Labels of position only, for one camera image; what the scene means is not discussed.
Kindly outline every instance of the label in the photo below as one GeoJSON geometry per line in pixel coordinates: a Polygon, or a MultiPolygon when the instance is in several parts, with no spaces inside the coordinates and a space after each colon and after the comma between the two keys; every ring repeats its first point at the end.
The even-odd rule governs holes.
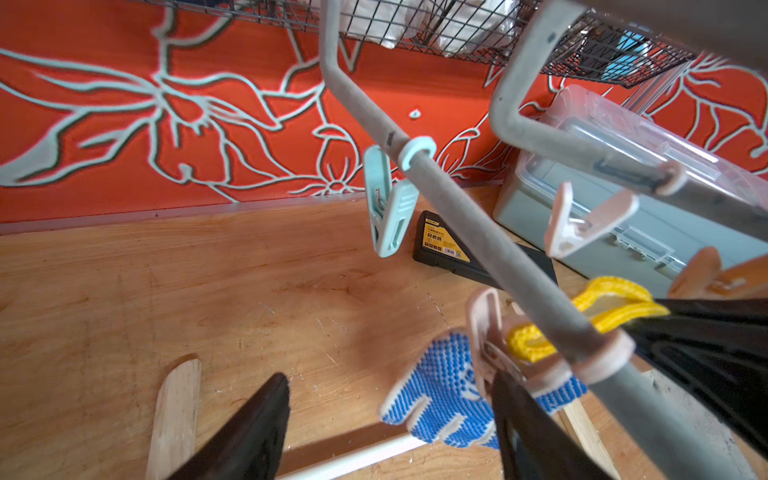
{"type": "Polygon", "coordinates": [[[451,237],[451,234],[448,233],[445,228],[440,227],[439,223],[430,220],[429,218],[425,218],[424,220],[426,221],[426,223],[424,223],[424,238],[422,239],[422,245],[424,247],[469,263],[467,254],[459,248],[458,244],[453,240],[453,237],[451,237]]]}

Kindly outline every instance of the wood grain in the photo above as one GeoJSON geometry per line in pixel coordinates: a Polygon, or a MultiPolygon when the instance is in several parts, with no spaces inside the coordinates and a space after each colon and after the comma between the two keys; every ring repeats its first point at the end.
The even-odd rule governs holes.
{"type": "Polygon", "coordinates": [[[165,480],[194,455],[200,360],[187,360],[171,370],[154,407],[147,480],[165,480]]]}
{"type": "MultiPolygon", "coordinates": [[[[490,209],[498,187],[472,194],[490,209]]],[[[478,288],[411,258],[425,208],[387,259],[365,201],[0,237],[0,478],[141,477],[157,392],[187,355],[202,362],[198,448],[277,371],[288,452],[377,424],[478,288]]],[[[490,449],[428,451],[424,468],[458,455],[457,478],[500,468],[490,449]]]]}
{"type": "Polygon", "coordinates": [[[610,476],[620,480],[621,475],[616,470],[613,459],[605,449],[581,401],[577,399],[563,407],[559,416],[565,431],[581,446],[589,458],[610,476]]]}

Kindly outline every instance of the gray storage box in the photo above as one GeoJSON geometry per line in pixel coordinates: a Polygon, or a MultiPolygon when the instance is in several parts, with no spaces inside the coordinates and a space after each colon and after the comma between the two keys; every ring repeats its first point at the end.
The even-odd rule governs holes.
{"type": "MultiPolygon", "coordinates": [[[[768,182],[629,111],[621,109],[616,114],[615,108],[621,109],[599,95],[570,86],[555,99],[542,121],[631,152],[644,163],[660,164],[667,158],[682,161],[718,187],[752,198],[766,198],[768,182]]],[[[621,189],[522,152],[515,171],[509,172],[502,188],[493,213],[495,220],[543,249],[554,196],[564,181],[573,185],[573,217],[583,217],[621,189]]],[[[640,208],[632,218],[562,261],[589,278],[620,276],[645,286],[654,296],[665,297],[672,280],[690,258],[708,246],[720,251],[723,268],[768,253],[768,243],[642,196],[640,208]]]]}

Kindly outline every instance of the wire mesh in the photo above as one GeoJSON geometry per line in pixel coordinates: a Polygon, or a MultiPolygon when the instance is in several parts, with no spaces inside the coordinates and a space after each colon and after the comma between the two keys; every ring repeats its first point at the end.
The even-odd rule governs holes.
{"type": "MultiPolygon", "coordinates": [[[[322,0],[143,0],[297,31],[319,31],[322,0]]],[[[538,0],[342,0],[341,35],[503,66],[538,0]]],[[[589,11],[557,43],[541,73],[632,87],[697,52],[663,35],[589,11]]]]}

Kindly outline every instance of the blue dotted glove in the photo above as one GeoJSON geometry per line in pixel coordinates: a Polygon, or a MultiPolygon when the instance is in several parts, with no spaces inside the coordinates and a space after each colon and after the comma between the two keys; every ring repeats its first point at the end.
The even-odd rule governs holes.
{"type": "MultiPolygon", "coordinates": [[[[536,399],[547,412],[573,402],[587,387],[571,377],[560,389],[536,399]]],[[[384,423],[408,420],[409,432],[424,442],[498,449],[493,409],[475,384],[469,338],[454,329],[432,341],[416,367],[392,389],[379,415],[384,423]]]]}

